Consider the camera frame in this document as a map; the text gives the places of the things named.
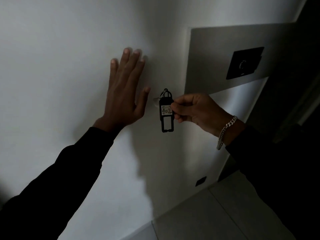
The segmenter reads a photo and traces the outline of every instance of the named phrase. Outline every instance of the bracelet link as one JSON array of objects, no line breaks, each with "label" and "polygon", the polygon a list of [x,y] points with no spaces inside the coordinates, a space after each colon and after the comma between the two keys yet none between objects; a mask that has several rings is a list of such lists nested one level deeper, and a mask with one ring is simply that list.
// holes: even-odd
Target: bracelet link
[{"label": "bracelet link", "polygon": [[232,118],[232,120],[231,120],[228,124],[226,124],[225,127],[223,127],[223,129],[222,129],[222,131],[220,132],[220,135],[219,135],[217,150],[220,150],[221,147],[222,147],[222,145],[223,145],[222,138],[223,138],[224,133],[226,132],[226,129],[227,129],[228,127],[230,127],[231,125],[233,125],[237,119],[238,119],[238,117],[237,117],[237,116],[234,116],[234,117]]}]

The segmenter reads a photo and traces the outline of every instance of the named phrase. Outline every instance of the keychain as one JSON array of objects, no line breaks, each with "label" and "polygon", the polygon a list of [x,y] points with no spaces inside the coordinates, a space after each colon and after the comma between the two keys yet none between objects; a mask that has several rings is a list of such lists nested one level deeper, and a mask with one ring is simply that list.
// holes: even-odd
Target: keychain
[{"label": "keychain", "polygon": [[[174,130],[174,111],[171,109],[171,104],[174,102],[171,92],[164,89],[159,98],[160,120],[162,132],[173,132]],[[164,117],[171,117],[171,129],[165,129]]]}]

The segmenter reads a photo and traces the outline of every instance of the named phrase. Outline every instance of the long sleeve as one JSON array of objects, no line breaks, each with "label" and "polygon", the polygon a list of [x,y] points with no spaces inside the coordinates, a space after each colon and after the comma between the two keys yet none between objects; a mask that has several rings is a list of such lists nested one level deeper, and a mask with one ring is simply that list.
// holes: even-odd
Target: long sleeve
[{"label": "long sleeve", "polygon": [[57,239],[99,176],[114,137],[91,127],[0,211],[1,235]]},{"label": "long sleeve", "polygon": [[297,136],[274,144],[247,127],[226,146],[259,197],[297,239],[312,232],[312,201],[318,198],[312,188],[316,174],[307,163],[315,147],[303,141]]}]

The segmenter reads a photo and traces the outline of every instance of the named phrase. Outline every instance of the hand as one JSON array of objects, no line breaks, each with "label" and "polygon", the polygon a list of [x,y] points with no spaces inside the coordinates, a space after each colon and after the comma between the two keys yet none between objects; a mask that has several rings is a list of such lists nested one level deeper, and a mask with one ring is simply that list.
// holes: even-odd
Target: hand
[{"label": "hand", "polygon": [[138,81],[145,65],[145,60],[139,61],[139,57],[139,51],[130,56],[130,50],[125,48],[120,64],[116,59],[111,60],[104,115],[94,123],[94,127],[116,136],[125,126],[144,115],[150,87],[141,91],[135,104]]},{"label": "hand", "polygon": [[[174,100],[171,109],[179,123],[191,121],[216,137],[219,137],[223,127],[233,118],[207,94],[182,95]],[[237,120],[226,130],[223,142],[229,145],[245,128],[246,125]]]}]

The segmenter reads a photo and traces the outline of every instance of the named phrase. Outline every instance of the floor tile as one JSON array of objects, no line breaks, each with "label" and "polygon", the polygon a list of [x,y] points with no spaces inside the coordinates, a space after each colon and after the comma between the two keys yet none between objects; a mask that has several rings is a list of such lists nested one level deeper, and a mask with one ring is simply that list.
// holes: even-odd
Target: floor tile
[{"label": "floor tile", "polygon": [[150,224],[147,228],[143,229],[142,231],[138,232],[133,237],[127,240],[158,240],[156,233],[153,229],[153,226]]},{"label": "floor tile", "polygon": [[240,171],[210,188],[210,192],[249,240],[294,239]]},{"label": "floor tile", "polygon": [[209,190],[156,219],[154,227],[159,240],[246,239]]}]

